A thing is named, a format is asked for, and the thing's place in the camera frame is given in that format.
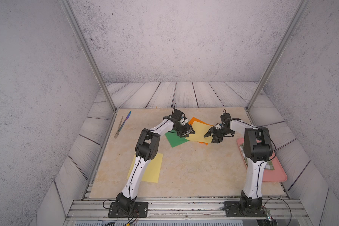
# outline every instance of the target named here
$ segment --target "wooden plank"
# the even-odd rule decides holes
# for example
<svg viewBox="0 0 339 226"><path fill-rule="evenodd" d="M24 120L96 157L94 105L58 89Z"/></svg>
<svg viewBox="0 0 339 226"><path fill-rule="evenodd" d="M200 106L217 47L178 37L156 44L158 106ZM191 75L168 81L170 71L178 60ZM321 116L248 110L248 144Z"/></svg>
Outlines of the wooden plank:
<svg viewBox="0 0 339 226"><path fill-rule="evenodd" d="M225 107L246 107L247 103L224 82L209 83Z"/></svg>
<svg viewBox="0 0 339 226"><path fill-rule="evenodd" d="M148 103L147 108L171 107L173 95L175 94L175 87L175 82L161 82L152 99Z"/></svg>
<svg viewBox="0 0 339 226"><path fill-rule="evenodd" d="M300 223L300 225L313 226L313 223L310 219L298 219L298 222Z"/></svg>
<svg viewBox="0 0 339 226"><path fill-rule="evenodd" d="M254 94L255 87L254 82L225 82L229 85L237 94L240 95L247 103L250 101Z"/></svg>
<svg viewBox="0 0 339 226"><path fill-rule="evenodd" d="M257 87L258 82L251 82L251 83L253 84L253 88L254 88L254 92L255 92L255 89L256 89L256 87ZM261 90L260 94L266 95L266 93L265 93L265 91L264 91L263 89Z"/></svg>
<svg viewBox="0 0 339 226"><path fill-rule="evenodd" d="M339 226L339 200L331 189L329 189L323 216L320 221L320 226L329 225Z"/></svg>
<svg viewBox="0 0 339 226"><path fill-rule="evenodd" d="M110 120L86 118L79 134L102 144Z"/></svg>
<svg viewBox="0 0 339 226"><path fill-rule="evenodd" d="M111 119L113 110L109 106L108 101L93 103L89 110L87 117L97 119Z"/></svg>
<svg viewBox="0 0 339 226"><path fill-rule="evenodd" d="M37 224L39 226L62 225L66 215L60 201L59 194L55 187L55 183L49 187L37 213Z"/></svg>
<svg viewBox="0 0 339 226"><path fill-rule="evenodd" d="M191 82L177 82L173 105L176 107L198 107Z"/></svg>
<svg viewBox="0 0 339 226"><path fill-rule="evenodd" d="M122 88L126 84L127 83L112 83L112 84L106 83L105 85L107 86L109 94L112 95L113 93L117 92L120 88ZM99 90L94 102L101 102L101 101L107 101L102 89Z"/></svg>
<svg viewBox="0 0 339 226"><path fill-rule="evenodd" d="M253 107L250 114L257 126L265 126L285 121L274 107Z"/></svg>
<svg viewBox="0 0 339 226"><path fill-rule="evenodd" d="M84 175L89 178L99 149L100 145L78 135L68 155L72 158Z"/></svg>
<svg viewBox="0 0 339 226"><path fill-rule="evenodd" d="M328 188L318 169L310 162L289 190L291 198L301 200L313 225L320 223Z"/></svg>
<svg viewBox="0 0 339 226"><path fill-rule="evenodd" d="M280 148L285 144L295 139L294 134L286 123L277 123L266 126L269 129L270 137L276 145L276 148Z"/></svg>
<svg viewBox="0 0 339 226"><path fill-rule="evenodd" d="M276 156L287 175L287 181L284 181L283 185L286 189L289 189L310 159L298 140L282 147L277 151Z"/></svg>
<svg viewBox="0 0 339 226"><path fill-rule="evenodd" d="M199 107L223 107L208 82L194 82L193 88Z"/></svg>
<svg viewBox="0 0 339 226"><path fill-rule="evenodd" d="M159 82L146 82L131 96L121 108L145 108L154 92L159 86Z"/></svg>
<svg viewBox="0 0 339 226"><path fill-rule="evenodd" d="M273 107L273 103L266 95L259 95L253 107Z"/></svg>
<svg viewBox="0 0 339 226"><path fill-rule="evenodd" d="M144 83L128 83L126 86L111 95L114 105L121 107Z"/></svg>
<svg viewBox="0 0 339 226"><path fill-rule="evenodd" d="M86 178L74 162L67 157L55 178L55 183L65 214L69 212L73 200L81 198L86 181Z"/></svg>
<svg viewBox="0 0 339 226"><path fill-rule="evenodd" d="M247 103L250 101L257 86L254 82L225 82L228 84L237 94L239 94ZM273 107L273 103L266 95L259 95L254 107Z"/></svg>

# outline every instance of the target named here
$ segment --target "metal rail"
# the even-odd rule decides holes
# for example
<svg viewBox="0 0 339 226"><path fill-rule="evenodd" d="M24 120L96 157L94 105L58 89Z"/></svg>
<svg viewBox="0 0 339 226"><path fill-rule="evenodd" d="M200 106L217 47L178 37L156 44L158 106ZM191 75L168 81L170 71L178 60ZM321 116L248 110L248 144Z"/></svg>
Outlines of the metal rail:
<svg viewBox="0 0 339 226"><path fill-rule="evenodd" d="M278 47L276 48L276 51L275 51L273 57L271 58L269 65L267 66L265 72L263 73L259 83L257 84L255 92L254 92L253 96L251 97L249 104L246 107L247 111L250 111L250 109L254 105L257 97L259 96L262 88L265 86L267 80L269 79L271 72L275 68L276 63L279 61L282 53L285 50L286 44L289 42L292 34L294 33L296 27L299 24L301 18L305 14L306 9L309 6L309 2L310 2L310 0L302 0L300 2L298 9L296 10L295 15L293 16L289 26L287 27L283 37L281 38L281 41L280 41Z"/></svg>
<svg viewBox="0 0 339 226"><path fill-rule="evenodd" d="M70 6L68 0L59 0L68 20L70 25L72 26L72 29L82 47L82 50L90 64L90 67L93 70L94 76L95 78L98 80L99 86L100 88L103 90L104 96L107 99L110 107L112 108L113 111L116 110L116 106L113 103L113 100L111 98L111 95L108 92L107 86L105 85L104 81L103 81L103 77L100 74L99 68L97 66L97 64L95 63L94 57L92 55L92 53L90 52L89 46L83 36L83 33L79 27L79 24L77 22L77 19L73 13L72 7Z"/></svg>
<svg viewBox="0 0 339 226"><path fill-rule="evenodd" d="M146 220L158 219L229 219L226 217L224 201L238 201L239 198L140 198L146 201L148 214ZM309 219L300 200L285 200L292 211L294 219ZM74 201L67 215L67 221L75 220L108 220L109 210L103 209L102 200ZM271 199L266 204L275 219L288 219L289 209L281 200ZM264 219L261 217L236 217L231 219Z"/></svg>

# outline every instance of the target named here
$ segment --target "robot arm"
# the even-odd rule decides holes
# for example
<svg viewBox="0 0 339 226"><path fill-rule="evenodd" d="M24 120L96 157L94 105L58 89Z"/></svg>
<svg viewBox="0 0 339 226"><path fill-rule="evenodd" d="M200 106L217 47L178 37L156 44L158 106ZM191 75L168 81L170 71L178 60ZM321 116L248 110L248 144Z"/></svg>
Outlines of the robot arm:
<svg viewBox="0 0 339 226"><path fill-rule="evenodd" d="M117 212L118 208L127 215L133 212L140 181L148 164L157 154L159 139L173 129L176 130L179 137L188 137L189 134L195 134L192 126L188 124L188 119L177 109L174 110L172 115L163 117L163 121L157 126L141 131L136 145L134 167L122 192L116 198L117 208L114 208L113 212Z"/></svg>
<svg viewBox="0 0 339 226"><path fill-rule="evenodd" d="M224 113L221 115L221 124L210 128L204 137L212 134L212 142L220 143L228 134L233 136L235 132L244 136L244 153L248 158L246 183L241 192L239 209L240 212L256 212L262 206L261 184L265 162L273 154L269 130L233 119L229 113Z"/></svg>

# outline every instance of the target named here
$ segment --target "wire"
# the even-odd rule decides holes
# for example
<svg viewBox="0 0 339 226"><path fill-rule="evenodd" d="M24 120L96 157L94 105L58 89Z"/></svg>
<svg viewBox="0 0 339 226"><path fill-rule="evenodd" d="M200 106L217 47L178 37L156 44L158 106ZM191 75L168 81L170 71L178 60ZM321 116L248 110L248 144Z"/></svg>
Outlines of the wire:
<svg viewBox="0 0 339 226"><path fill-rule="evenodd" d="M183 113L183 112L182 112L182 114L183 114L183 121L182 121L182 122L180 122L180 123L184 123L184 122L185 122L185 118L186 118L186 115L185 115L185 113Z"/></svg>
<svg viewBox="0 0 339 226"><path fill-rule="evenodd" d="M133 217L132 217L132 219L130 219L127 223L125 223L123 226L127 226L127 224L132 224L134 221L136 221L136 219L134 220L134 221L132 221L133 220L133 218L134 218L134 212L136 212L137 213L137 217L136 217L136 219L139 219L139 217L140 217L140 215L139 215L139 213L138 213L138 211L137 210L135 210L135 209L133 209L133 211L132 211L132 213L133 213Z"/></svg>
<svg viewBox="0 0 339 226"><path fill-rule="evenodd" d="M278 198L278 197L272 197L272 198L269 198L265 204L263 205L263 207L265 207L266 203L270 200L270 199L280 199L281 201L285 202L285 200L281 199L281 198ZM289 223L286 225L286 226L289 226L290 222L291 222L291 218L292 218L292 213L291 213L291 209L290 209L290 206L287 202L285 202L285 204L287 205L287 207L289 208L289 211L290 211L290 220L289 220Z"/></svg>
<svg viewBox="0 0 339 226"><path fill-rule="evenodd" d="M136 173L137 167L138 167L139 165L140 165L140 164L138 163L138 164L137 164L137 166L136 166L136 168L135 168L135 170L134 170L134 172L133 172L133 175L132 175L131 181L130 181L130 183L129 183L129 199L130 199L130 200L132 200L132 198L131 198L131 183L132 183L132 180L133 180L134 174Z"/></svg>
<svg viewBox="0 0 339 226"><path fill-rule="evenodd" d="M261 128L259 128L259 129L260 129L263 133L265 133L266 136L271 140L272 144L273 144L274 147L275 147L275 151L274 151L275 155L274 155L274 157L273 157L272 159L260 163L259 171L258 171L258 174L257 174L257 183L256 183L256 196L257 196L257 198L259 198L259 196L258 196L258 194L257 194L257 191L258 191L258 188L259 188L259 177L260 177L260 171L261 171L260 169L261 169L261 165L262 165L263 163L265 163L265 162L268 162L268 161L273 160L273 159L276 157L276 145L275 145L275 143L274 143L273 140L270 138L270 135L269 135L269 134L267 134L263 129L261 129Z"/></svg>
<svg viewBox="0 0 339 226"><path fill-rule="evenodd" d="M104 200L104 201L103 201L103 208L104 208L104 209L110 209L110 208L104 207L104 202L105 202L105 201L113 201L113 202L115 202L114 199L106 199L106 200Z"/></svg>
<svg viewBox="0 0 339 226"><path fill-rule="evenodd" d="M116 223L115 222L109 222L109 223L105 224L104 226L109 226L111 224L116 224Z"/></svg>

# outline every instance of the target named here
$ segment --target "concrete wall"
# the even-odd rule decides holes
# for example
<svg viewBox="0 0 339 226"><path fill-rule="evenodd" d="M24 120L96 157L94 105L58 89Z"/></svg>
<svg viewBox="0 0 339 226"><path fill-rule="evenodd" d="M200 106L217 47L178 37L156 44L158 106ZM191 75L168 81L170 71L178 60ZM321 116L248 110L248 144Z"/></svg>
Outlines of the concrete wall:
<svg viewBox="0 0 339 226"><path fill-rule="evenodd" d="M299 0L70 0L105 82L258 81Z"/></svg>
<svg viewBox="0 0 339 226"><path fill-rule="evenodd" d="M29 225L99 90L57 0L0 1L0 225Z"/></svg>
<svg viewBox="0 0 339 226"><path fill-rule="evenodd" d="M339 199L339 0L311 2L265 92Z"/></svg>

